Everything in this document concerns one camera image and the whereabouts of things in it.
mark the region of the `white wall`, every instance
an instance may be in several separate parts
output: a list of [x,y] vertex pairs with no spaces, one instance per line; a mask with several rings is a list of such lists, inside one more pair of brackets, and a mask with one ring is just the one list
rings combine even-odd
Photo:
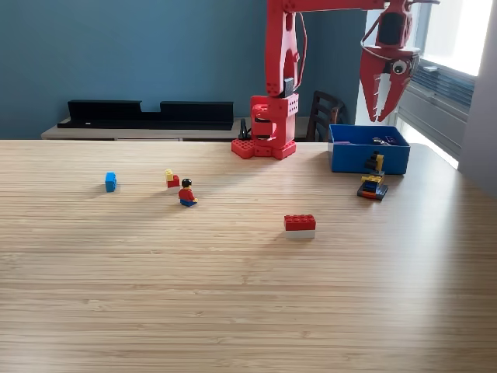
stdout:
[[497,1],[492,6],[459,170],[497,197]]

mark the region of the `chair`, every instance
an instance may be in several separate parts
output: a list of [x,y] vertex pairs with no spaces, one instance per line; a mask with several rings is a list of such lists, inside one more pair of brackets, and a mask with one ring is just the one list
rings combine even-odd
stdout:
[[319,142],[328,142],[328,126],[338,122],[346,123],[346,108],[343,101],[328,93],[314,92],[306,141],[315,142],[317,131]]

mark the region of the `cable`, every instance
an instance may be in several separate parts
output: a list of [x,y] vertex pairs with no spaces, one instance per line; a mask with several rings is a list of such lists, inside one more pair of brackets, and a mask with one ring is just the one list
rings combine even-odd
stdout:
[[382,60],[385,60],[385,61],[390,61],[391,58],[386,58],[384,56],[380,56],[379,54],[376,54],[374,53],[373,51],[367,49],[365,46],[364,46],[364,42],[366,41],[366,39],[373,33],[374,29],[376,29],[376,26],[378,26],[378,23],[380,22],[380,17],[378,17],[378,19],[374,22],[374,24],[372,25],[372,27],[370,28],[370,30],[366,33],[366,35],[364,35],[363,39],[360,41],[360,46],[363,48],[363,50],[365,50],[367,53],[369,54],[372,54],[373,56],[376,56],[378,58],[381,58]]
[[302,84],[302,78],[304,77],[305,59],[307,58],[308,55],[308,32],[305,29],[304,15],[301,12],[299,12],[298,14],[301,15],[302,30],[304,31],[304,53],[302,57],[301,69],[298,73],[298,83],[294,87],[294,91],[296,91],[298,87],[300,87]]

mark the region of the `red torso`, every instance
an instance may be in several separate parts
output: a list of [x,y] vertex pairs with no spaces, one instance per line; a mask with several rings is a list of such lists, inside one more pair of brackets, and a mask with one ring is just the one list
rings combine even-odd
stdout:
[[180,200],[194,200],[193,192],[191,189],[181,189],[178,193]]

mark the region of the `lego figure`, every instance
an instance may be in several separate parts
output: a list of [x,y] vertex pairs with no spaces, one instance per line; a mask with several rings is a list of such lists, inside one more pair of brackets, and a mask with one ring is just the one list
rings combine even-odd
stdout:
[[380,152],[375,151],[370,159],[366,161],[364,167],[373,170],[369,176],[363,176],[360,186],[357,191],[359,197],[370,198],[373,200],[383,200],[388,191],[388,185],[383,185],[385,180],[385,172],[383,169],[384,156]]
[[179,203],[183,206],[192,207],[198,202],[198,200],[193,196],[192,192],[192,180],[183,179],[181,182],[182,189],[179,191]]

